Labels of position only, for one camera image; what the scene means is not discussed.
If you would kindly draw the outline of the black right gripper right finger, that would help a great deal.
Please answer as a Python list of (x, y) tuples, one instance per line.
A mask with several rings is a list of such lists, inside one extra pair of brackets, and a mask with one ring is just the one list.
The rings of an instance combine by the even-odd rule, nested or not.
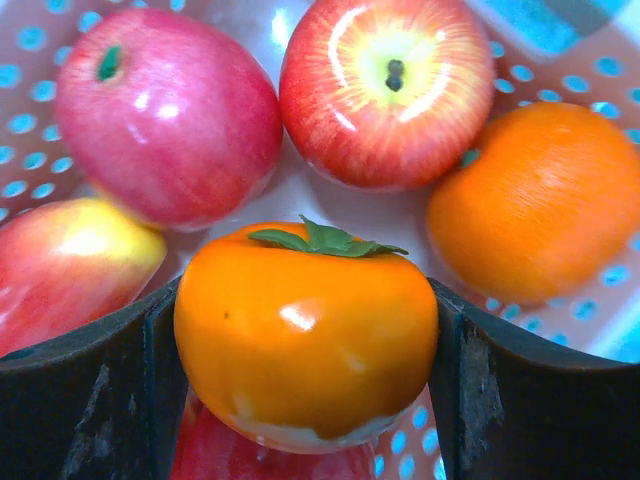
[(429, 392), (449, 479), (636, 479), (639, 367), (558, 345), (436, 280)]

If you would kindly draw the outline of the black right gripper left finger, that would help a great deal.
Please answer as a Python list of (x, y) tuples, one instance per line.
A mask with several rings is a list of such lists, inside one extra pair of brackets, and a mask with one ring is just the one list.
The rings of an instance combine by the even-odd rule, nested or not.
[(187, 391), (177, 286), (2, 358), (2, 478), (169, 477)]

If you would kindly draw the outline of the orange persimmon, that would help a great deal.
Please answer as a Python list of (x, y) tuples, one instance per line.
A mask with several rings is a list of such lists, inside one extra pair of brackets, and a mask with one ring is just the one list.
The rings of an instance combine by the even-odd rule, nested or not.
[(320, 453), (369, 441), (414, 403), (438, 311), (404, 249), (305, 219), (204, 245), (179, 282), (174, 332), (212, 414), (259, 443)]

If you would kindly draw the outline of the round orange fruit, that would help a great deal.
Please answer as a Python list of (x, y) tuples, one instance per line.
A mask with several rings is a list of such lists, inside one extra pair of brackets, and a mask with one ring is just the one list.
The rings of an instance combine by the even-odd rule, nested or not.
[(587, 108), (518, 108), (492, 122), (477, 149), (432, 190), (426, 228), (437, 258), (483, 295), (520, 304), (563, 296), (638, 229), (638, 151)]

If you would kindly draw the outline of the pink perforated plastic basket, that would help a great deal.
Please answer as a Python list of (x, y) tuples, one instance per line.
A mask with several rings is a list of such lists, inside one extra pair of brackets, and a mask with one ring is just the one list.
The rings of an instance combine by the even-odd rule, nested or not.
[[(492, 118), (538, 100), (569, 102), (615, 122), (639, 151), (639, 1), (466, 1), (485, 24), (496, 70)], [(71, 46), (113, 12), (171, 10), (241, 43), (276, 84), (286, 44), (313, 1), (1, 1), (1, 225), (29, 209), (88, 196), (54, 118), (59, 67)], [(639, 367), (639, 233), (572, 294), (525, 305), (485, 298), (457, 281), (426, 243), (428, 189), (367, 193), (325, 178), (285, 133), (279, 166), (245, 207), (195, 233), (169, 232), (145, 292), (184, 270), (207, 240), (298, 214), (398, 245), (467, 302), (558, 345)], [(377, 479), (446, 479), (428, 388), (374, 440)]]

